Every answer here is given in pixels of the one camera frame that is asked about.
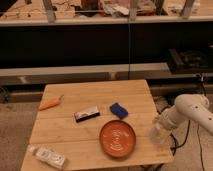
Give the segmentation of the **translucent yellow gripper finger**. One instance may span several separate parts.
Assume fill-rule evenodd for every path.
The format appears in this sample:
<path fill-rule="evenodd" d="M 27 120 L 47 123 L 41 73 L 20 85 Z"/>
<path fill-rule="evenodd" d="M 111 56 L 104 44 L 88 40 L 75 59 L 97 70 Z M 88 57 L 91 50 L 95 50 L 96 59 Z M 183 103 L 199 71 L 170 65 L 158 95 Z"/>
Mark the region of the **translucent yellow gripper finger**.
<path fill-rule="evenodd" d="M 157 139 L 158 139 L 159 142 L 164 142 L 169 137 L 170 134 L 171 134 L 170 131 L 165 130 L 165 129 L 161 129 L 158 132 Z"/>

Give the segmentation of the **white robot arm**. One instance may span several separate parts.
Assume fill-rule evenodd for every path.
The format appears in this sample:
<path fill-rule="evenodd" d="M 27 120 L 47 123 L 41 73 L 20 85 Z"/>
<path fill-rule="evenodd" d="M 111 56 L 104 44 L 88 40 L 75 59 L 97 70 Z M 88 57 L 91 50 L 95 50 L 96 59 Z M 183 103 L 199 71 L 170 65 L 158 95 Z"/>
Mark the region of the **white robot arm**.
<path fill-rule="evenodd" d="M 202 94 L 182 94 L 175 98 L 174 105 L 165 110 L 157 120 L 155 128 L 159 142 L 167 139 L 173 129 L 185 120 L 193 120 L 213 135 L 213 113 L 209 111 L 209 100 Z"/>

